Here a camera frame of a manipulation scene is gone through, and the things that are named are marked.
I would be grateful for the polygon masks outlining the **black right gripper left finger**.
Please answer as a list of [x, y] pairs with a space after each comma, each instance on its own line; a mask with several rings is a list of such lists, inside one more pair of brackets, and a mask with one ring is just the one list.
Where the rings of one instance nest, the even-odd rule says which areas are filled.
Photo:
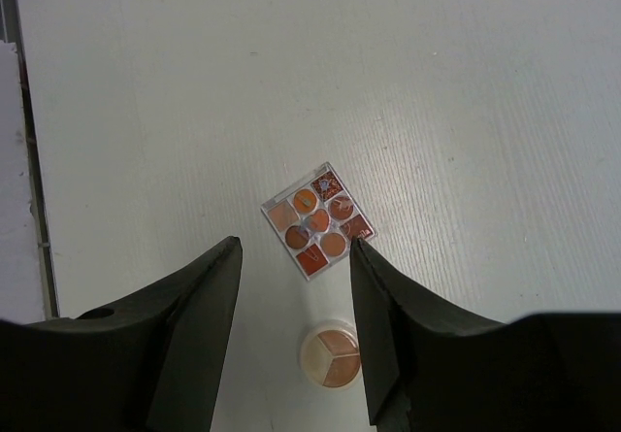
[[76, 318], [1, 324], [5, 431], [207, 431], [242, 273], [229, 237]]

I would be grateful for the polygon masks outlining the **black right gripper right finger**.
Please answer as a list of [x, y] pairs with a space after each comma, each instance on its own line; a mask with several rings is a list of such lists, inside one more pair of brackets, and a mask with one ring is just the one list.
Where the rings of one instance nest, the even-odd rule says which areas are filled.
[[619, 429], [619, 314], [539, 313], [501, 323], [403, 275], [361, 239], [349, 262], [377, 430]]

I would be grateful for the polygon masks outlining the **round beige powder compact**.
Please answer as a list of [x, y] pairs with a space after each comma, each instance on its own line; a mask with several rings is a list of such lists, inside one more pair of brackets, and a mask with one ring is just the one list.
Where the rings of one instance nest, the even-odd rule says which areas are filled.
[[327, 320], [308, 331], [298, 358], [309, 382], [327, 390], [348, 389], [362, 374], [356, 331], [341, 320]]

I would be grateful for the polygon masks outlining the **orange eyeshadow palette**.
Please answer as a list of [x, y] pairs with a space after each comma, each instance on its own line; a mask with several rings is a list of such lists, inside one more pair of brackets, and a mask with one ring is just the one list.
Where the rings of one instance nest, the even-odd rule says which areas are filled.
[[376, 236], [329, 162], [264, 202], [261, 212], [308, 282], [348, 257], [354, 240]]

